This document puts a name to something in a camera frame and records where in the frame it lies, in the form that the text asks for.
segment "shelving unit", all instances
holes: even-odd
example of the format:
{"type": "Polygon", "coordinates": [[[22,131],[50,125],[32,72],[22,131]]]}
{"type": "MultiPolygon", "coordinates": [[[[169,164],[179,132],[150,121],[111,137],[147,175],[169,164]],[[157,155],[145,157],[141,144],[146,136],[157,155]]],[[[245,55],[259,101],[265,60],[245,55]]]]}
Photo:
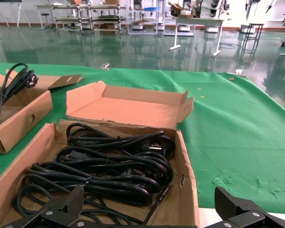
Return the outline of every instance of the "shelving unit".
{"type": "Polygon", "coordinates": [[[126,5],[96,5],[96,4],[89,4],[89,5],[52,5],[54,20],[56,24],[56,29],[58,30],[72,30],[72,31],[80,31],[83,33],[83,26],[89,25],[91,31],[119,31],[122,33],[122,26],[121,22],[125,21],[126,18],[120,16],[120,10],[125,10],[126,5]],[[72,10],[73,15],[72,17],[56,17],[55,10],[72,10]],[[87,16],[83,16],[84,10],[87,11],[87,16]],[[116,13],[116,18],[109,18],[111,15],[106,17],[92,17],[93,10],[114,10],[116,13]],[[61,22],[63,27],[60,29],[58,28],[57,22],[61,22]],[[65,24],[78,24],[79,29],[76,28],[69,28],[65,27],[65,24]],[[102,28],[95,28],[95,24],[117,24],[117,28],[114,29],[102,29],[102,28]]]}
{"type": "Polygon", "coordinates": [[[92,24],[92,14],[90,10],[90,5],[52,5],[53,15],[55,20],[56,29],[58,30],[71,30],[71,31],[80,31],[83,33],[83,24],[90,24],[91,30],[93,30],[92,24]],[[72,17],[56,17],[55,10],[74,10],[76,16],[72,17]],[[82,17],[82,10],[88,11],[88,17],[82,17]],[[58,28],[57,22],[62,23],[62,28],[58,28]],[[65,27],[65,24],[69,23],[77,23],[79,25],[79,29],[65,27]]]}
{"type": "MultiPolygon", "coordinates": [[[[174,36],[175,32],[174,31],[167,31],[166,26],[167,25],[175,25],[176,23],[176,18],[170,14],[170,10],[167,9],[166,6],[166,0],[163,1],[163,13],[162,13],[162,23],[163,23],[163,35],[164,36],[174,36]]],[[[178,36],[187,36],[187,37],[193,37],[194,36],[194,32],[195,32],[195,25],[190,27],[190,32],[182,32],[182,31],[177,31],[177,35],[178,36]]]]}
{"type": "Polygon", "coordinates": [[[115,18],[112,18],[112,15],[91,18],[92,31],[118,31],[120,34],[122,34],[121,22],[126,21],[126,18],[120,16],[120,10],[126,10],[126,5],[90,5],[90,14],[92,14],[92,10],[114,10],[116,16],[115,18]],[[117,28],[95,28],[95,24],[117,24],[117,28]]]}
{"type": "Polygon", "coordinates": [[[145,10],[144,7],[144,0],[141,2],[141,9],[135,9],[134,1],[133,0],[128,0],[127,8],[126,8],[126,15],[128,17],[128,34],[129,35],[157,35],[158,34],[158,23],[159,23],[159,0],[156,0],[156,6],[155,10],[145,10]],[[154,12],[155,13],[155,19],[150,19],[150,21],[144,21],[143,20],[143,14],[145,12],[154,12]],[[136,20],[137,13],[139,13],[139,20],[136,20]],[[133,30],[133,25],[135,24],[142,24],[144,25],[149,25],[154,27],[154,31],[145,31],[144,28],[141,30],[133,30]]]}

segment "box hole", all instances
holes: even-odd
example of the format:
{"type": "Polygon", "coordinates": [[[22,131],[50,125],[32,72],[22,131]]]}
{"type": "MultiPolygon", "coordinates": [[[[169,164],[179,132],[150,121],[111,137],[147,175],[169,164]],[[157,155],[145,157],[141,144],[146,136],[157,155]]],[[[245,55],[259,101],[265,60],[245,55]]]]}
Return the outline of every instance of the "box hole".
{"type": "Polygon", "coordinates": [[[184,174],[182,174],[181,175],[181,182],[180,182],[180,186],[182,187],[183,185],[184,185],[184,183],[185,183],[185,176],[184,176],[184,174]]]}
{"type": "Polygon", "coordinates": [[[72,79],[72,77],[69,77],[69,78],[66,80],[66,82],[69,82],[71,79],[72,79]]]}
{"type": "Polygon", "coordinates": [[[34,120],[35,120],[35,115],[33,115],[33,114],[30,115],[29,116],[29,122],[32,123],[32,122],[34,122],[34,120]]]}

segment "open cardboard box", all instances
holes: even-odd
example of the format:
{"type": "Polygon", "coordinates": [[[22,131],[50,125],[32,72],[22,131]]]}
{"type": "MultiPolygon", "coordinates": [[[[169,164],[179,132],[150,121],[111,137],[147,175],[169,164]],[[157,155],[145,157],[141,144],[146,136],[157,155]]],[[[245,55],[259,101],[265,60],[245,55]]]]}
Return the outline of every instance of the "open cardboard box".
{"type": "MultiPolygon", "coordinates": [[[[193,110],[193,98],[186,101],[187,94],[188,92],[178,94],[116,87],[103,82],[92,83],[67,92],[67,113],[79,119],[76,122],[85,123],[112,137],[153,133],[160,129],[174,140],[176,149],[170,160],[174,171],[171,188],[148,225],[200,226],[194,173],[182,134],[174,128],[176,123],[193,110]],[[139,113],[149,108],[152,108],[154,118],[150,118],[152,115],[146,112],[139,113]]],[[[46,124],[0,176],[0,227],[21,218],[21,215],[11,207],[11,201],[20,190],[25,168],[35,162],[52,161],[55,154],[67,145],[66,129],[72,123],[74,121],[61,120],[59,128],[56,123],[46,124]]],[[[140,220],[145,219],[152,207],[151,205],[138,208],[108,199],[105,202],[108,207],[140,220]]],[[[25,198],[22,205],[27,209],[40,209],[39,205],[25,198]]],[[[99,216],[99,218],[103,224],[112,223],[108,217],[99,216]]]]}
{"type": "MultiPolygon", "coordinates": [[[[13,71],[8,84],[16,76],[13,71]]],[[[0,90],[5,76],[0,74],[0,90]]],[[[0,153],[9,152],[53,108],[49,89],[80,81],[81,74],[38,76],[35,87],[24,88],[2,107],[0,115],[0,153]]]]}

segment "stool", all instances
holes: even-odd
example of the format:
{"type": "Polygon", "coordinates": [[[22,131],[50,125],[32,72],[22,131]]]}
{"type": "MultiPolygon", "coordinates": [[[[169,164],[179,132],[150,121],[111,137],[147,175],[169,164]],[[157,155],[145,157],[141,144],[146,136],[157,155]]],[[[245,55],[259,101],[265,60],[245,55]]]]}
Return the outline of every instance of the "stool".
{"type": "Polygon", "coordinates": [[[260,37],[261,37],[263,25],[264,25],[264,24],[249,23],[248,28],[247,28],[247,33],[246,33],[245,39],[244,39],[244,46],[246,46],[247,41],[248,41],[249,39],[255,41],[254,45],[256,44],[256,42],[257,42],[257,45],[258,45],[258,42],[259,42],[260,37]],[[257,26],[256,36],[250,36],[250,35],[249,35],[250,32],[251,32],[252,26],[257,26]]]}
{"type": "Polygon", "coordinates": [[[44,27],[41,28],[40,30],[42,30],[42,29],[48,29],[48,28],[50,29],[52,26],[48,23],[48,16],[49,16],[49,13],[42,13],[41,16],[45,16],[45,18],[46,18],[46,23],[45,23],[44,27]]]}

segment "black cable bundle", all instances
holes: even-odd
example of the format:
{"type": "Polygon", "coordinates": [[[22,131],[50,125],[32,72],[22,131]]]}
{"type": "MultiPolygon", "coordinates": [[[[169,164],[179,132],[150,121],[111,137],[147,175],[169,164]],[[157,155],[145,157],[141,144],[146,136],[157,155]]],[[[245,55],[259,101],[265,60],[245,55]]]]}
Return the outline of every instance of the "black cable bundle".
{"type": "Polygon", "coordinates": [[[26,64],[18,63],[9,69],[0,91],[0,114],[2,106],[8,99],[10,99],[14,94],[18,93],[24,87],[34,87],[37,84],[37,81],[38,78],[34,74],[34,70],[28,71],[28,66],[26,64]],[[24,68],[20,70],[11,83],[6,86],[11,72],[19,66],[24,66],[24,68]]]}
{"type": "Polygon", "coordinates": [[[157,153],[168,158],[175,150],[174,142],[164,135],[163,131],[151,134],[136,135],[126,138],[114,138],[83,123],[73,123],[66,130],[67,144],[82,146],[92,150],[115,150],[125,154],[134,155],[140,152],[151,151],[152,147],[157,153]]]}
{"type": "Polygon", "coordinates": [[[54,161],[35,163],[26,169],[22,190],[13,201],[14,208],[23,216],[29,215],[33,211],[21,206],[21,198],[24,195],[44,205],[45,202],[33,196],[32,192],[39,192],[50,198],[53,193],[70,192],[81,185],[86,193],[85,203],[99,208],[84,209],[82,215],[92,218],[98,224],[101,222],[95,214],[99,213],[108,215],[118,225],[120,222],[116,217],[128,225],[132,222],[146,224],[166,195],[173,179],[173,170],[162,154],[140,152],[137,149],[144,150],[145,145],[156,143],[157,146],[163,147],[163,154],[170,155],[175,148],[174,142],[166,136],[163,137],[161,131],[113,138],[81,123],[70,125],[67,135],[69,146],[61,149],[55,155],[54,161]],[[75,126],[81,128],[71,131],[75,126]],[[142,207],[151,205],[152,195],[160,192],[144,221],[108,208],[103,200],[107,198],[142,207]]]}

